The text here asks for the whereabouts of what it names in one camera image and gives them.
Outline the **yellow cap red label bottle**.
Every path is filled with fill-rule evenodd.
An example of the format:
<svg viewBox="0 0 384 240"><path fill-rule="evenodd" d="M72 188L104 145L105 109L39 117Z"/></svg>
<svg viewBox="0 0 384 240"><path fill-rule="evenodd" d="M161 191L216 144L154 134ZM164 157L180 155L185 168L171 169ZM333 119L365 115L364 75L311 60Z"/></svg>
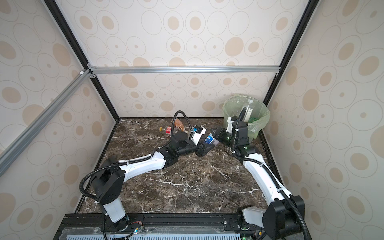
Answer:
<svg viewBox="0 0 384 240"><path fill-rule="evenodd" d="M172 131L172 127L160 127L159 131L163 134L170 135Z"/></svg>

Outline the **blue label clear bottle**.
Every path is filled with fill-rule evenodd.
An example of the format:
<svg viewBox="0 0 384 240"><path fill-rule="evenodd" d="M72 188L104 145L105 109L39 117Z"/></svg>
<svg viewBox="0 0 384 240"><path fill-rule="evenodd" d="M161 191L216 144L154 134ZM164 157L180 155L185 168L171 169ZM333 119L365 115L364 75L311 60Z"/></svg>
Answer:
<svg viewBox="0 0 384 240"><path fill-rule="evenodd" d="M213 137L213 135L212 134L209 134L206 138L205 138L205 143L207 143L207 144L213 144L214 143L214 141L215 141L215 138Z"/></svg>

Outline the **large clear square bottle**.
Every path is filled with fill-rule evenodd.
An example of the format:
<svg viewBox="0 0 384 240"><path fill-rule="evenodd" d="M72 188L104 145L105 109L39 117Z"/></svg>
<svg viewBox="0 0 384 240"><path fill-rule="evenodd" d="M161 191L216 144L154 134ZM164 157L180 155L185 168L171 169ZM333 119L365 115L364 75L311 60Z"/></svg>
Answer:
<svg viewBox="0 0 384 240"><path fill-rule="evenodd" d="M253 111L253 100L247 100L247 102L244 104L244 108L246 108L246 113L244 117L244 122L248 123L249 119L251 118L252 111Z"/></svg>

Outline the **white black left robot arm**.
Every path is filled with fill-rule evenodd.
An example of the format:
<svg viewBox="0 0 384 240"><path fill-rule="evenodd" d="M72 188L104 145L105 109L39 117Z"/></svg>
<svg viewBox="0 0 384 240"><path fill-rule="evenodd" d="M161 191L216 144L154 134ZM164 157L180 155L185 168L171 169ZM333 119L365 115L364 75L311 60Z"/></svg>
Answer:
<svg viewBox="0 0 384 240"><path fill-rule="evenodd" d="M103 167L89 173L82 180L90 180L95 191L94 195L88 194L89 198L100 205L103 214L108 216L112 223L120 222L126 217L120 198L123 183L141 174L170 167L178 162L180 156L205 156L215 147L215 139L209 135L200 142L201 136L193 132L193 137L190 138L185 132L177 132L167 144L152 154L132 160L108 159Z"/></svg>

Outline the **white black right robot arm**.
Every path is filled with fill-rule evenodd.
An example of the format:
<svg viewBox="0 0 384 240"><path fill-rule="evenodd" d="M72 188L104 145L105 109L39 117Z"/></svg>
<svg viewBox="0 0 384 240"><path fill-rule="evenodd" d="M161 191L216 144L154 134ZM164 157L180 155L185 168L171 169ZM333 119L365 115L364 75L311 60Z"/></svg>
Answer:
<svg viewBox="0 0 384 240"><path fill-rule="evenodd" d="M261 227L272 240L285 239L302 233L305 240L310 240L305 222L305 202L292 193L273 174L260 154L258 148L249 142L248 124L236 120L232 130L223 127L212 129L215 140L231 150L231 156L251 173L268 204L266 210L256 207L242 209L242 216L247 224Z"/></svg>

